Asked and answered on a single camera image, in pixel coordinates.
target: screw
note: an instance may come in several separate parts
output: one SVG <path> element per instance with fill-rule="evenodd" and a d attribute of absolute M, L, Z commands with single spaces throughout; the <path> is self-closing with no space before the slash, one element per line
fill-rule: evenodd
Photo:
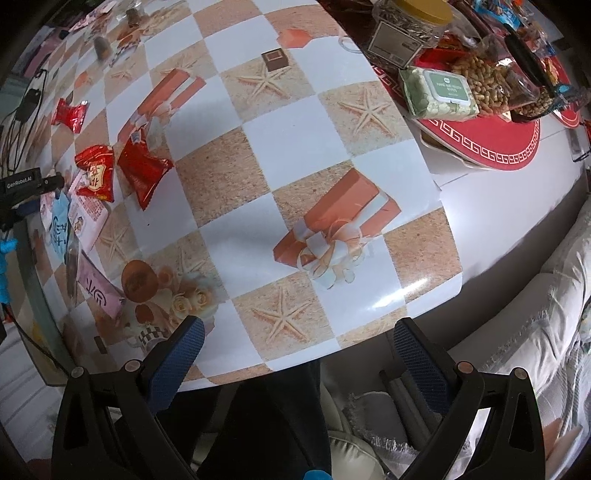
<path fill-rule="evenodd" d="M 527 372 L 522 368 L 515 369 L 515 376 L 520 380 L 525 380 L 527 378 Z"/>
<path fill-rule="evenodd" d="M 72 378 L 80 378 L 83 373 L 84 373 L 84 368 L 75 367 L 72 369 L 70 375 L 72 376 Z"/>
<path fill-rule="evenodd" d="M 130 360 L 125 364 L 125 369 L 128 372 L 135 372 L 138 368 L 140 368 L 141 363 L 139 360 Z"/>
<path fill-rule="evenodd" d="M 474 367 L 470 362 L 460 362 L 457 365 L 457 369 L 463 374 L 471 374 L 474 371 Z"/>

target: green package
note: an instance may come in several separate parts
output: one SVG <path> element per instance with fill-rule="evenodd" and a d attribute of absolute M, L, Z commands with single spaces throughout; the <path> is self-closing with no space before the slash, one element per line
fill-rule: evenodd
<path fill-rule="evenodd" d="M 478 113 L 476 100 L 462 75 L 442 70 L 409 67 L 400 79 L 413 118 L 463 122 Z"/>

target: candy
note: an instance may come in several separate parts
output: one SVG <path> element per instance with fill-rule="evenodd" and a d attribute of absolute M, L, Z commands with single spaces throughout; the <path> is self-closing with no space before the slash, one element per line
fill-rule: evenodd
<path fill-rule="evenodd" d="M 80 240 L 82 250 L 90 252 L 107 221 L 109 211 L 100 200 L 83 197 L 76 193 L 79 187 L 86 185 L 84 177 L 86 177 L 85 173 L 80 170 L 68 191 L 72 199 L 68 220 Z"/>
<path fill-rule="evenodd" d="M 123 295 L 96 269 L 84 254 L 81 254 L 78 260 L 78 282 L 108 316 L 113 320 L 119 317 L 125 303 Z"/>
<path fill-rule="evenodd" d="M 76 190 L 78 195 L 113 202 L 113 148 L 108 145 L 88 147 L 75 156 L 76 166 L 88 172 L 88 185 Z"/>
<path fill-rule="evenodd" d="M 65 99 L 60 98 L 57 102 L 56 113 L 51 120 L 52 125 L 64 124 L 75 134 L 82 130 L 82 124 L 88 110 L 88 102 L 84 100 L 80 105 L 69 106 Z"/>
<path fill-rule="evenodd" d="M 174 165 L 170 160 L 150 155 L 146 133 L 141 129 L 132 134 L 125 144 L 119 157 L 119 166 L 135 190 L 139 206 L 145 210 L 158 183 Z"/>

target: wire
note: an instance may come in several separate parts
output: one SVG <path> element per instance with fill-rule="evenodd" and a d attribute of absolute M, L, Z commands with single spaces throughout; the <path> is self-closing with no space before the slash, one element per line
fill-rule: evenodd
<path fill-rule="evenodd" d="M 16 173 L 16 171 L 18 170 L 18 167 L 21 164 L 22 156 L 24 155 L 25 149 L 27 147 L 27 142 L 29 141 L 31 133 L 33 132 L 33 128 L 35 127 L 35 124 L 37 123 L 39 113 L 41 112 L 41 106 L 43 104 L 43 99 L 45 97 L 45 88 L 46 88 L 46 83 L 47 83 L 48 71 L 46 69 L 37 70 L 37 72 L 35 73 L 35 76 L 33 77 L 33 79 L 31 79 L 31 81 L 29 82 L 29 85 L 27 87 L 27 91 L 29 91 L 33 80 L 41 78 L 41 75 L 43 75 L 43 85 L 41 87 L 41 96 L 39 99 L 39 103 L 37 104 L 37 108 L 35 110 L 35 117 L 33 118 L 33 121 L 31 122 L 31 124 L 29 126 L 29 129 L 28 129 L 28 132 L 25 136 L 24 142 L 21 145 L 21 133 L 23 133 L 24 124 L 21 124 L 20 122 L 17 121 L 16 115 L 12 117 L 10 127 L 8 128 L 8 132 L 7 132 L 6 136 L 4 137 L 4 144 L 3 144 L 2 152 L 0 155 L 0 172 L 1 172 L 2 177 L 5 176 L 5 173 L 7 175 L 10 175 L 10 174 Z M 4 123 L 4 121 L 10 115 L 12 115 L 14 112 L 16 112 L 17 110 L 18 110 L 18 107 L 16 109 L 14 109 L 11 113 L 9 113 L 4 118 L 4 120 L 2 120 L 2 123 Z M 12 137 L 14 135 L 14 129 L 15 129 L 15 125 L 17 122 L 19 123 L 17 137 L 16 137 L 16 139 L 13 139 Z M 16 144 L 16 149 L 14 152 L 14 166 L 13 166 L 13 168 L 11 168 L 10 167 L 10 158 L 11 158 L 11 154 L 12 154 L 12 149 L 15 144 Z"/>
<path fill-rule="evenodd" d="M 31 132 L 33 131 L 33 127 L 35 126 L 35 123 L 37 122 L 37 118 L 39 117 L 39 112 L 41 111 L 41 105 L 43 104 L 43 97 L 45 95 L 45 84 L 47 81 L 48 72 L 46 69 L 40 69 L 35 74 L 35 78 L 40 78 L 41 74 L 43 74 L 43 85 L 41 87 L 41 98 L 39 98 L 39 104 L 37 105 L 37 111 L 35 112 L 35 118 L 33 118 L 33 121 L 31 123 L 31 125 L 29 126 L 29 131 L 27 132 L 27 136 L 25 137 L 25 141 L 22 144 L 21 154 L 18 156 L 18 159 L 16 159 L 16 157 L 15 157 L 15 165 L 14 165 L 13 171 L 16 171 L 21 164 L 22 154 L 25 151 L 25 148 L 27 146 L 27 142 L 29 141 L 29 137 L 31 136 Z"/>
<path fill-rule="evenodd" d="M 15 109 L 14 109 L 12 112 L 10 112 L 10 113 L 7 113 L 7 114 L 4 116 L 4 118 L 2 119 L 2 121 L 0 122 L 0 125 L 3 125 L 3 124 L 4 124 L 4 122 L 6 121 L 6 119 L 7 119 L 9 116 L 11 116 L 13 113 L 15 113 L 15 112 L 17 111 L 17 109 L 18 109 L 18 107 L 16 107 L 16 108 L 15 108 Z"/>
<path fill-rule="evenodd" d="M 8 317 L 8 319 L 12 323 L 14 323 L 14 325 L 16 326 L 16 328 L 19 331 L 19 333 L 21 335 L 23 335 L 23 337 L 25 337 L 29 341 L 29 343 L 32 344 L 32 346 L 34 346 L 43 355 L 45 355 L 49 360 L 51 360 L 56 365 L 56 367 L 58 367 L 61 371 L 63 371 L 65 373 L 65 375 L 67 377 L 69 377 L 70 376 L 70 372 L 66 369 L 66 367 L 64 367 L 61 363 L 59 363 L 59 361 L 51 353 L 49 353 L 42 346 L 40 346 L 39 344 L 37 344 L 31 337 L 29 337 L 29 335 L 25 332 L 25 330 L 22 329 L 22 327 L 18 324 L 16 318 L 12 314 L 12 307 L 10 305 L 6 304 L 6 303 L 2 303 L 2 309 L 4 311 L 4 315 L 6 315 L 6 317 Z"/>

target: small jar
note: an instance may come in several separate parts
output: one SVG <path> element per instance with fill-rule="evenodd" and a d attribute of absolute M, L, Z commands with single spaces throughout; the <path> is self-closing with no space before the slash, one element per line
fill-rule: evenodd
<path fill-rule="evenodd" d="M 466 77 L 481 116 L 500 115 L 540 98 L 540 89 L 494 34 L 452 65 L 452 72 Z"/>
<path fill-rule="evenodd" d="M 364 53 L 384 70 L 404 69 L 425 48 L 434 48 L 452 21 L 443 0 L 378 0 L 377 26 Z"/>

